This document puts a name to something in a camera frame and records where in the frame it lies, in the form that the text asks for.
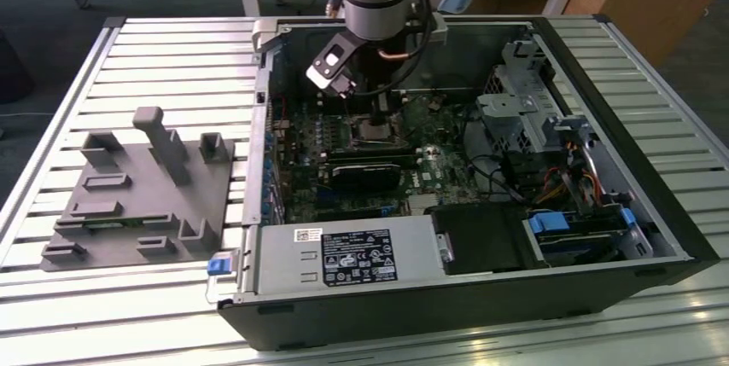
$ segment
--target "green circuit board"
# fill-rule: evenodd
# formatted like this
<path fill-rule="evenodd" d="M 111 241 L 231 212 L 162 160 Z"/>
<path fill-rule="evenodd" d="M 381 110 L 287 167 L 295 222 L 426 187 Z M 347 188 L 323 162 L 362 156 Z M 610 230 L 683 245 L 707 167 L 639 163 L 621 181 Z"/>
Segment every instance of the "green circuit board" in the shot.
<path fill-rule="evenodd" d="M 291 130 L 303 148 L 297 162 L 282 166 L 289 178 L 286 222 L 310 223 L 341 219 L 398 217 L 414 212 L 409 199 L 432 195 L 438 204 L 476 202 L 474 177 L 468 171 L 460 143 L 462 106 L 444 106 L 433 95 L 418 95 L 392 116 L 393 146 L 408 144 L 417 162 L 402 168 L 396 189 L 384 192 L 342 192 L 329 186 L 327 163 L 321 152 L 345 152 L 353 147 L 353 125 L 361 116 L 326 116 L 303 112 Z"/>

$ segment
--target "blue latch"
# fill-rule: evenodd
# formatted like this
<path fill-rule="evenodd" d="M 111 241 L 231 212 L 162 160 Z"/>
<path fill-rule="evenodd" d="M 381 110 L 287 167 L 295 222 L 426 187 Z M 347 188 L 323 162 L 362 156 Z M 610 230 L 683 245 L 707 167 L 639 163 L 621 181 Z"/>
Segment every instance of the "blue latch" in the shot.
<path fill-rule="evenodd" d="M 393 211 L 396 211 L 396 206 L 384 206 L 380 210 L 381 217 L 389 217 Z"/>
<path fill-rule="evenodd" d="M 227 275 L 233 272 L 233 258 L 213 258 L 207 262 L 207 275 Z"/>
<path fill-rule="evenodd" d="M 631 208 L 624 208 L 623 210 L 620 210 L 620 215 L 624 216 L 624 220 L 625 220 L 625 223 L 628 224 L 628 228 L 631 228 L 633 225 L 639 223 Z"/>
<path fill-rule="evenodd" d="M 532 232 L 538 234 L 542 231 L 565 231 L 570 229 L 565 214 L 561 212 L 538 212 L 529 218 Z"/>

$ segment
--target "floor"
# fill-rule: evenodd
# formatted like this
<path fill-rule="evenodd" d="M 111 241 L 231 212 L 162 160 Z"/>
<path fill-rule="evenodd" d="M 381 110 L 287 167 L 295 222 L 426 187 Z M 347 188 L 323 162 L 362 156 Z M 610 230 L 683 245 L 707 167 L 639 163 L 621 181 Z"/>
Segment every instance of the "floor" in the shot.
<path fill-rule="evenodd" d="M 262 0 L 265 15 L 318 15 L 326 0 Z M 0 204 L 34 152 L 66 90 L 108 16 L 239 16 L 241 0 L 0 0 L 0 29 L 36 82 L 23 100 L 0 105 Z M 729 0 L 716 0 L 709 14 L 660 68 L 671 85 L 729 143 Z M 47 113 L 14 115 L 16 113 Z"/>

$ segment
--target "slotted metal table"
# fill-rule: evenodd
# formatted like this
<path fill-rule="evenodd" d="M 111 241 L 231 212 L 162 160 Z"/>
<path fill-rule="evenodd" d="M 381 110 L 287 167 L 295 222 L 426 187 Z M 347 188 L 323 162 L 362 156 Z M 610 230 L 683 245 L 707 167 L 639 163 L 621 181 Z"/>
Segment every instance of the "slotted metal table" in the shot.
<path fill-rule="evenodd" d="M 110 21 L 0 212 L 0 363 L 728 362 L 727 148 L 612 24 L 589 16 L 550 20 L 723 257 L 720 264 L 597 315 L 291 352 L 257 352 L 217 315 L 206 262 L 40 271 L 43 246 L 86 163 L 79 152 L 86 134 L 112 129 L 122 142 L 143 142 L 131 126 L 138 106 L 163 107 L 165 123 L 183 140 L 221 131 L 237 141 L 223 248 L 241 244 L 254 19 Z M 229 279 L 215 292 L 234 288 Z"/>

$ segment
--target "copper pipe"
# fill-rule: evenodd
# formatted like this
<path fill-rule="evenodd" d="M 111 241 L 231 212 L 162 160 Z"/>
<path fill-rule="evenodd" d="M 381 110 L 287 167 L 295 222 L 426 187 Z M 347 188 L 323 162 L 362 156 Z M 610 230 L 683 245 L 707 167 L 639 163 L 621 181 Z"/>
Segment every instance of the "copper pipe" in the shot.
<path fill-rule="evenodd" d="M 377 53 L 380 54 L 380 57 L 382 57 L 388 61 L 406 61 L 408 59 L 410 59 L 410 54 L 409 53 L 390 54 L 382 49 L 380 49 L 377 51 Z"/>

